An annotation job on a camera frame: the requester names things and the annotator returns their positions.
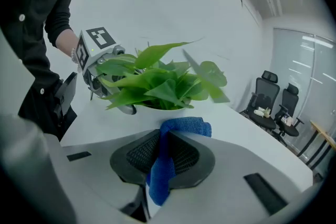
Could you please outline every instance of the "bracelet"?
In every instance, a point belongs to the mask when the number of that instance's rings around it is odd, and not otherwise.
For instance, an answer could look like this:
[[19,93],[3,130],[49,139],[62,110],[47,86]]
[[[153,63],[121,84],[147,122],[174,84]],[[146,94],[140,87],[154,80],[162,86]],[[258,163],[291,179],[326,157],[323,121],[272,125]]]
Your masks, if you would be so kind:
[[77,62],[77,58],[75,57],[75,48],[72,48],[71,49],[71,54],[70,54],[70,56],[71,56],[71,59],[72,59],[72,61],[74,62],[74,63],[76,63],[76,64],[78,64],[78,62]]

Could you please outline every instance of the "small object on chair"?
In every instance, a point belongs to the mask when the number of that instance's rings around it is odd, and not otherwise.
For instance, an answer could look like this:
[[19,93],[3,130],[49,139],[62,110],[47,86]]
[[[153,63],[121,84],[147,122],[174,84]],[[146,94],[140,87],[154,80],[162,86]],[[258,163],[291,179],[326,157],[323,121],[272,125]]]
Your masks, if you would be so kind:
[[265,111],[264,111],[264,117],[269,118],[270,114],[271,114],[271,109],[269,109],[269,108],[265,109]]
[[264,116],[264,113],[261,112],[260,110],[255,110],[254,113],[255,113],[256,115],[258,115],[258,116],[261,116],[261,117]]

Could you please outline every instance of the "plant pot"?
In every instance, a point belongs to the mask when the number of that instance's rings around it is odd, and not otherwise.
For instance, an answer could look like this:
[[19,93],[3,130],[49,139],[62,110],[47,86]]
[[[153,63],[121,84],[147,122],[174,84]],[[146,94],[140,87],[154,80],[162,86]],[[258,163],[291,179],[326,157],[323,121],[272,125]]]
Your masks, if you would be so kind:
[[139,125],[144,130],[159,129],[166,120],[184,117],[186,108],[176,110],[153,109],[144,105],[135,105]]

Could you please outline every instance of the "black mesh vent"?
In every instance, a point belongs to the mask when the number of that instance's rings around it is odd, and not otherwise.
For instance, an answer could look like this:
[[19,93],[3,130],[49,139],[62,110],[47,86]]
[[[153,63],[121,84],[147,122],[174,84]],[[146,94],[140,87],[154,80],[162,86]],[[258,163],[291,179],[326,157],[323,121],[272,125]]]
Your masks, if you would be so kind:
[[288,114],[293,117],[295,107],[299,101],[299,97],[290,93],[286,89],[282,92],[282,105],[288,109]]
[[177,175],[188,171],[198,162],[200,158],[198,150],[179,137],[170,134],[169,145]]
[[126,154],[130,165],[148,174],[159,153],[160,134],[153,136],[139,146],[133,148]]
[[256,80],[256,94],[258,95],[255,101],[255,107],[273,109],[275,99],[278,96],[279,85],[270,82],[266,79],[257,78]]

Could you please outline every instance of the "black pad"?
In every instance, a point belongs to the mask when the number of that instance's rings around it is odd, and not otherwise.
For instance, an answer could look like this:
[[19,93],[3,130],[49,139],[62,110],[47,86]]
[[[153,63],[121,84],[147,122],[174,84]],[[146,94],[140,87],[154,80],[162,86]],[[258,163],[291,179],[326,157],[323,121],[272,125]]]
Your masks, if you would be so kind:
[[287,113],[291,117],[294,115],[296,105],[299,101],[299,97],[296,94],[292,94],[290,91],[284,89],[282,92],[282,105],[288,109]]
[[91,153],[87,151],[83,151],[83,152],[68,155],[67,158],[70,162],[73,162],[73,161],[76,161],[78,159],[83,159],[88,156],[91,156]]
[[270,71],[265,70],[261,77],[273,83],[278,83],[278,76]]
[[274,102],[280,91],[279,85],[262,78],[256,80],[256,94],[255,108],[261,107],[263,109],[273,109]]
[[287,205],[280,194],[258,173],[244,176],[244,179],[270,215]]
[[77,73],[72,72],[55,93],[56,107],[54,113],[60,120],[67,114],[70,104],[74,99],[76,93],[76,81]]
[[287,91],[289,91],[292,94],[298,95],[299,94],[299,89],[298,87],[295,87],[293,84],[288,84]]

